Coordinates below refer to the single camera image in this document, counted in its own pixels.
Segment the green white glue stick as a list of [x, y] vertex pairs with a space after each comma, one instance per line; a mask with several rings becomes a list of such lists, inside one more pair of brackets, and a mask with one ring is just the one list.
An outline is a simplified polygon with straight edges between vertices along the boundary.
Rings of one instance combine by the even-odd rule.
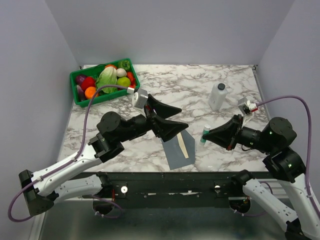
[[201, 138], [200, 138], [200, 142], [199, 142], [199, 144], [200, 144], [201, 146], [204, 146], [204, 145], [205, 145], [206, 140], [204, 139], [204, 135], [207, 134], [207, 133], [209, 133], [210, 129], [211, 129], [211, 126], [208, 125], [208, 124], [206, 124], [206, 125], [203, 127], [202, 134], [201, 134]]

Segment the beige letter paper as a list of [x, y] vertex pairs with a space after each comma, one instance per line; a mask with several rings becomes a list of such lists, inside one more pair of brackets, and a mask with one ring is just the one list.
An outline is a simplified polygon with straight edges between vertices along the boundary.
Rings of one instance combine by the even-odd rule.
[[178, 133], [177, 134], [177, 141], [178, 141], [178, 145], [182, 151], [182, 154], [184, 156], [185, 159], [188, 159], [189, 158], [189, 154], [188, 154], [188, 151], [187, 151], [187, 148], [186, 148], [186, 145], [185, 145], [185, 142], [184, 142], [184, 139], [183, 139], [183, 136], [181, 133]]

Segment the grey envelope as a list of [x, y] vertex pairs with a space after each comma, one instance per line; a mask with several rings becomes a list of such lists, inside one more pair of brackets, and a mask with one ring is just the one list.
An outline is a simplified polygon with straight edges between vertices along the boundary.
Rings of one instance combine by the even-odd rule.
[[196, 161], [195, 139], [186, 131], [182, 134], [189, 158], [185, 158], [178, 144], [177, 135], [169, 141], [161, 141], [170, 170], [193, 165]]

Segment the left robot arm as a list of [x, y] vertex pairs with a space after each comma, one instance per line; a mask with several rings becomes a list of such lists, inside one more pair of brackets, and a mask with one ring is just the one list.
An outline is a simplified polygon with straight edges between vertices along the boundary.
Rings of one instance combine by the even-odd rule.
[[105, 173], [74, 179], [85, 170], [105, 163], [123, 150], [123, 143], [152, 131], [163, 142], [173, 139], [188, 128], [188, 124], [170, 120], [182, 110], [156, 100], [151, 94], [132, 97], [139, 115], [130, 119], [109, 111], [97, 124], [98, 133], [88, 142], [81, 143], [79, 151], [42, 170], [19, 173], [21, 190], [29, 215], [34, 217], [51, 209], [56, 203], [88, 195], [107, 197], [111, 183]]

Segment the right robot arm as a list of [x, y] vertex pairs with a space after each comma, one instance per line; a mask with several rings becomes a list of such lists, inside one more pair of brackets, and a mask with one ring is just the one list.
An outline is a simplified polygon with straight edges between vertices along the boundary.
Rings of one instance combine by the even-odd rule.
[[288, 240], [318, 240], [320, 218], [307, 191], [306, 166], [290, 148], [297, 137], [291, 123], [283, 117], [274, 117], [262, 131], [243, 126], [243, 116], [234, 115], [224, 125], [211, 129], [203, 139], [231, 151], [237, 144], [266, 154], [263, 163], [268, 172], [282, 186], [292, 208], [286, 206], [249, 171], [242, 170], [231, 178], [230, 191], [249, 196], [258, 203], [281, 227]]

